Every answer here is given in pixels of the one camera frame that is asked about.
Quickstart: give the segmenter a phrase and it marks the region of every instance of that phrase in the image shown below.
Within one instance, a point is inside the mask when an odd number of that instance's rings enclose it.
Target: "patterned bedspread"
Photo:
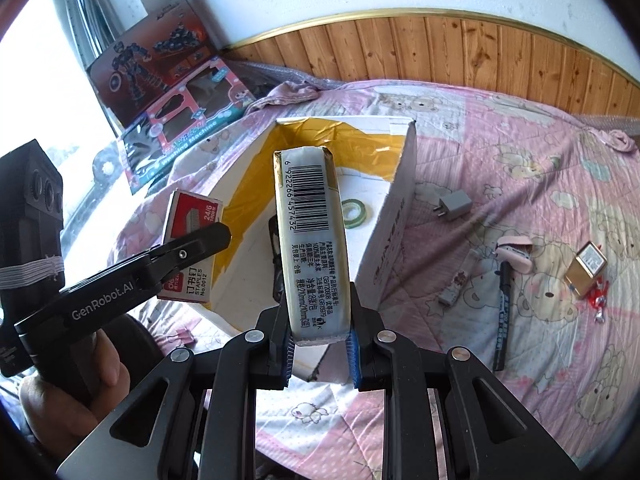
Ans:
[[[640,377],[638,152],[612,149],[628,139],[612,140],[555,108],[473,89],[369,81],[306,96],[311,100],[254,111],[183,155],[168,187],[147,200],[120,235],[114,259],[157,242],[172,190],[208,193],[276,117],[412,116],[417,190],[380,306],[386,326],[428,349],[467,346],[490,366],[498,307],[490,253],[500,236],[528,235],[534,270],[514,273],[507,362],[498,376],[578,465],[585,464],[625,413]],[[474,201],[472,212],[452,222],[437,218],[438,197],[457,189]],[[562,282],[587,240],[601,244],[609,260],[604,324],[596,324],[594,311]],[[436,297],[471,248],[482,259],[459,300],[442,308]],[[136,315],[166,351],[182,343],[203,351],[228,339],[184,304],[153,301]],[[337,362],[325,361],[321,368]],[[297,473],[318,480],[380,478],[379,392],[292,378],[284,392],[259,392],[257,411],[258,449]]]

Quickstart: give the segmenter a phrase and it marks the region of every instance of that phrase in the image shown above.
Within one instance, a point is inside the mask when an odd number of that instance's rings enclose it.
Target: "captain america toy box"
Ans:
[[[118,140],[131,192],[165,173],[182,152],[241,118],[254,100],[218,56],[180,80]]]
[[[215,54],[187,0],[172,0],[125,32],[87,72],[100,100],[126,129]]]

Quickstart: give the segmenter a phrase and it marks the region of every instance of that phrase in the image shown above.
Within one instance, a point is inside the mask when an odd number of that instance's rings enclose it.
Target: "human hand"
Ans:
[[[89,408],[37,373],[20,385],[20,403],[31,431],[53,456],[64,459],[129,393],[129,371],[103,330],[96,333],[98,396]]]

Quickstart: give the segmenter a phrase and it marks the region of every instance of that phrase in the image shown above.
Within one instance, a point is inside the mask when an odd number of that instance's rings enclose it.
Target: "wood panel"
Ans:
[[[353,21],[329,23],[326,26],[329,41],[334,48],[335,60],[343,81],[368,79],[358,29]]]
[[[326,27],[304,28],[300,30],[300,38],[305,46],[313,75],[339,80],[340,71]]]
[[[587,91],[582,104],[583,114],[604,115],[607,112],[612,78],[613,70],[609,66],[591,59]]]
[[[462,20],[465,85],[494,90],[498,83],[498,26]]]
[[[568,46],[562,48],[562,70],[556,107],[570,114],[582,112],[590,66],[591,58],[585,53]]]
[[[396,46],[400,77],[414,81],[431,81],[431,61],[424,18],[393,18],[391,33]]]
[[[429,16],[425,21],[433,67],[431,80],[449,85],[464,85],[465,58],[460,20]]]
[[[562,72],[562,44],[537,34],[531,40],[527,99],[554,106]]]
[[[367,72],[372,79],[398,79],[396,47],[388,18],[356,22]]]
[[[572,114],[640,118],[640,84],[628,74],[567,41],[504,22],[361,18],[278,34],[226,55],[317,77],[433,81],[500,91]]]

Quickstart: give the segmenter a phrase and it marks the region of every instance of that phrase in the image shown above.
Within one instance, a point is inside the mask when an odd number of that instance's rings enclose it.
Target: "black marker pen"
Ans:
[[[509,336],[509,315],[511,309],[511,264],[500,263],[500,309],[498,311],[498,339],[495,342],[494,372],[504,370]]]

